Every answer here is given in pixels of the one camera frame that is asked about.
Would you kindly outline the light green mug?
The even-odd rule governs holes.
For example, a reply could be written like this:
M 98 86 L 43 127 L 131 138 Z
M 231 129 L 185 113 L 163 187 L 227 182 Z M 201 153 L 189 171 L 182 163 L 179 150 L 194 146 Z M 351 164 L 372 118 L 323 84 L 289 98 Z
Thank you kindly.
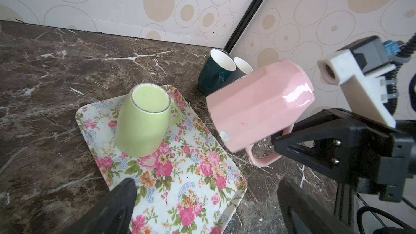
M 168 128 L 181 118 L 180 107 L 166 90 L 151 83 L 138 84 L 120 109 L 116 146 L 130 157 L 149 156 L 159 148 Z

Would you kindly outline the dark teal mug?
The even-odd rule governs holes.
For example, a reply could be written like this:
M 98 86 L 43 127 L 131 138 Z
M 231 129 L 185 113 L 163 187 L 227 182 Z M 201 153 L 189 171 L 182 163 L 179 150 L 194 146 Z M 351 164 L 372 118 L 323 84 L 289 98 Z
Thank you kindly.
M 208 96 L 225 85 L 225 81 L 236 70 L 233 59 L 224 51 L 219 49 L 210 50 L 198 77 L 198 89 Z

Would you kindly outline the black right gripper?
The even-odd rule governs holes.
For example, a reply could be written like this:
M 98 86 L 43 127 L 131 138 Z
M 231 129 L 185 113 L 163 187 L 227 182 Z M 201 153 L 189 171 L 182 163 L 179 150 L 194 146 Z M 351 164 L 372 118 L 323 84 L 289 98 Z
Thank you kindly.
M 402 199 L 416 174 L 416 122 L 386 126 L 340 108 L 296 123 L 291 133 L 271 137 L 274 150 L 358 193 L 386 202 Z

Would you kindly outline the grey mug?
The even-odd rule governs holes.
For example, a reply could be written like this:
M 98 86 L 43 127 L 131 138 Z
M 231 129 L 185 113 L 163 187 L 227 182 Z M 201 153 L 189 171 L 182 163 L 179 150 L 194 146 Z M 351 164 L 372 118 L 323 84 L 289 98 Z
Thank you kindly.
M 232 72 L 232 74 L 228 77 L 228 79 L 225 81 L 225 85 L 231 84 L 234 81 L 252 73 L 254 69 L 242 58 L 240 57 L 234 57 L 233 59 L 236 70 Z

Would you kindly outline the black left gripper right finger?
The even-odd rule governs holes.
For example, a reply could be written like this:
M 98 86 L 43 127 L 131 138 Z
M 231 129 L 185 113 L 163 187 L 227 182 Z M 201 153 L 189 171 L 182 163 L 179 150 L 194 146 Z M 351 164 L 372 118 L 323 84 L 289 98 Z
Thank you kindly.
M 352 234 L 354 232 L 290 178 L 285 177 L 279 182 L 277 196 L 284 225 L 289 234 Z

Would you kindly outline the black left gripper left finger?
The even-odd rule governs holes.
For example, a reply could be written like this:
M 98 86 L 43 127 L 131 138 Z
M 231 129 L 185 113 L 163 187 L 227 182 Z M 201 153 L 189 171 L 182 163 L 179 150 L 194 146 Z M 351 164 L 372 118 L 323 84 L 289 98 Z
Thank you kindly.
M 126 234 L 129 232 L 136 198 L 135 182 L 132 178 L 126 178 L 78 221 L 61 232 L 63 234 Z

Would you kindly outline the pink mug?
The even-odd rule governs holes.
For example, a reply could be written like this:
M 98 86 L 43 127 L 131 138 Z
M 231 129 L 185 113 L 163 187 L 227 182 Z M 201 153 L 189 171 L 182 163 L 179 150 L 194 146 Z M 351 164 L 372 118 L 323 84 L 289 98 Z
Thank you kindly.
M 309 77 L 297 64 L 282 60 L 264 66 L 206 98 L 213 125 L 230 152 L 245 150 L 250 162 L 265 167 L 281 158 L 256 158 L 253 146 L 275 133 L 292 132 L 315 101 Z

